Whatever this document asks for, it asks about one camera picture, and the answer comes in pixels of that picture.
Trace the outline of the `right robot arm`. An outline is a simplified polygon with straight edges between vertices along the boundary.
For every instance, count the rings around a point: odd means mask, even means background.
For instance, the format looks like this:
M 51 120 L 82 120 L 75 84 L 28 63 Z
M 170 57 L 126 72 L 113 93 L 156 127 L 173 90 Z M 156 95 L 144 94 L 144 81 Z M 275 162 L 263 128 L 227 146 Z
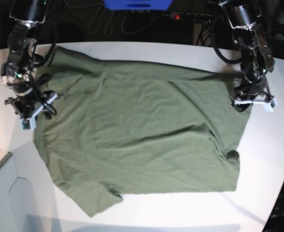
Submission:
M 42 85 L 51 80 L 51 75 L 43 74 L 38 79 L 33 76 L 33 71 L 44 66 L 55 53 L 55 25 L 52 27 L 53 40 L 47 54 L 41 56 L 36 53 L 39 27 L 45 22 L 49 6 L 48 0 L 15 0 L 9 13 L 16 25 L 7 40 L 9 54 L 0 75 L 3 84 L 16 95 L 4 103 L 14 108 L 23 130 L 35 130 L 40 113 L 47 119 L 57 115 L 52 103 L 59 98 L 58 94 L 52 90 L 40 90 Z

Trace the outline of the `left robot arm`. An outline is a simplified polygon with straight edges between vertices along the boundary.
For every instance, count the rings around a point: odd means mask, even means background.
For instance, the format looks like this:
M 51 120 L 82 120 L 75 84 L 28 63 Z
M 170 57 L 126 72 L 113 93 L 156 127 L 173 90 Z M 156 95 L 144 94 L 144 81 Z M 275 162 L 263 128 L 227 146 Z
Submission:
M 235 79 L 234 88 L 229 93 L 231 107 L 243 112 L 250 105 L 257 104 L 266 112 L 273 112 L 277 101 L 270 93 L 266 75 L 273 72 L 275 60 L 259 22 L 262 12 L 258 3 L 255 0 L 220 0 L 218 5 L 223 14 L 211 22 L 212 46 L 226 64 L 240 64 L 243 73 L 241 79 Z M 228 59 L 219 51 L 214 34 L 219 21 L 227 21 L 232 28 L 232 40 L 241 53 L 239 59 Z

